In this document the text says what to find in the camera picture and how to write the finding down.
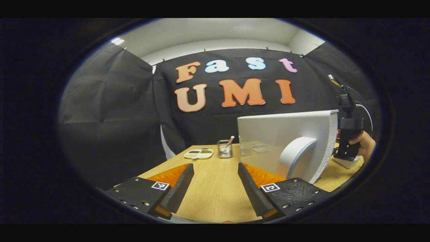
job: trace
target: orange letter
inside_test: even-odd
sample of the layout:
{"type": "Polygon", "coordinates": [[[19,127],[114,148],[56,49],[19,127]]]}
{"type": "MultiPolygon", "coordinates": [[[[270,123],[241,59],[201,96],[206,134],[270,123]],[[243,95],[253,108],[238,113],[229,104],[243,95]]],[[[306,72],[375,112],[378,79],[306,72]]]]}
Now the orange letter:
{"type": "Polygon", "coordinates": [[[220,81],[219,84],[224,88],[224,102],[221,105],[223,107],[236,106],[236,102],[233,101],[233,96],[241,105],[243,105],[245,104],[248,94],[249,105],[265,104],[266,101],[261,96],[260,82],[260,79],[251,78],[246,80],[245,84],[243,85],[243,88],[240,88],[240,86],[234,80],[220,81]]]}
{"type": "Polygon", "coordinates": [[[192,74],[196,73],[197,71],[196,66],[199,66],[199,65],[200,65],[200,62],[196,61],[190,64],[177,67],[176,70],[178,70],[178,79],[176,80],[176,82],[179,83],[193,78],[193,76],[189,75],[188,73],[192,73],[192,74]]]}
{"type": "Polygon", "coordinates": [[[188,103],[188,91],[190,90],[188,87],[179,88],[175,91],[176,97],[178,98],[178,107],[180,110],[184,112],[195,112],[199,111],[205,106],[206,97],[205,97],[205,88],[208,85],[206,84],[198,84],[193,87],[197,93],[197,102],[194,105],[190,105],[188,103]]]}
{"type": "Polygon", "coordinates": [[[282,94],[281,102],[285,104],[295,103],[295,99],[291,94],[291,88],[290,88],[291,82],[289,80],[282,80],[282,79],[276,80],[275,82],[278,83],[279,87],[281,88],[281,94],[282,94]]]}

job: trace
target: hand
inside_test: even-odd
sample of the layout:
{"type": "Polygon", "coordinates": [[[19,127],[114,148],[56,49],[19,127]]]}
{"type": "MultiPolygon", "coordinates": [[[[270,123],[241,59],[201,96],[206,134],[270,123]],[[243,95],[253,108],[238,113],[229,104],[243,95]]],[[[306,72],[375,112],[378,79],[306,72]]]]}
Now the hand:
{"type": "Polygon", "coordinates": [[[357,155],[362,155],[364,162],[368,161],[375,149],[376,142],[369,136],[366,131],[362,130],[360,135],[349,141],[350,145],[360,143],[360,148],[357,155]]]}

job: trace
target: ceiling light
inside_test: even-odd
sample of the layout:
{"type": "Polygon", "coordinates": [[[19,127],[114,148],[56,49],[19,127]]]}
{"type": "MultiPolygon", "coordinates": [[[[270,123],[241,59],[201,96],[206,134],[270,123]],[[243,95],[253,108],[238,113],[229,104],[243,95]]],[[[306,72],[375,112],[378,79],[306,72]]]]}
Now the ceiling light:
{"type": "Polygon", "coordinates": [[[124,40],[121,40],[120,38],[116,38],[116,39],[113,39],[111,42],[114,43],[114,44],[116,44],[116,45],[119,45],[122,42],[124,42],[124,40]]]}

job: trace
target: black border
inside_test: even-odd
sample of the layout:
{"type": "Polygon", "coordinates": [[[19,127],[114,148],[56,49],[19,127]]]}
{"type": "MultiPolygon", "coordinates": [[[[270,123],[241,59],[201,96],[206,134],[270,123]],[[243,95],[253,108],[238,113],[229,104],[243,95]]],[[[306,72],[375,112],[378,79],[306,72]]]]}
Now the black border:
{"type": "MultiPolygon", "coordinates": [[[[61,162],[52,128],[56,101],[74,67],[123,29],[149,21],[2,20],[6,223],[158,223],[109,204],[87,187],[61,162]]],[[[337,190],[324,210],[270,223],[428,223],[428,19],[287,21],[359,60],[382,97],[384,125],[374,154],[380,162],[337,190]]]]}

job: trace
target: white ceiling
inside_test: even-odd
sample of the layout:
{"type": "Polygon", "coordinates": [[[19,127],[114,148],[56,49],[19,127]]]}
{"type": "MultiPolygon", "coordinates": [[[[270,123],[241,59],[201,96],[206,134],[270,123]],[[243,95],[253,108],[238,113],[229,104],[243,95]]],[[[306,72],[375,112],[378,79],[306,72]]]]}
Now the white ceiling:
{"type": "Polygon", "coordinates": [[[247,39],[288,46],[298,28],[278,19],[158,19],[120,38],[138,57],[180,44],[222,39],[247,39]]]}

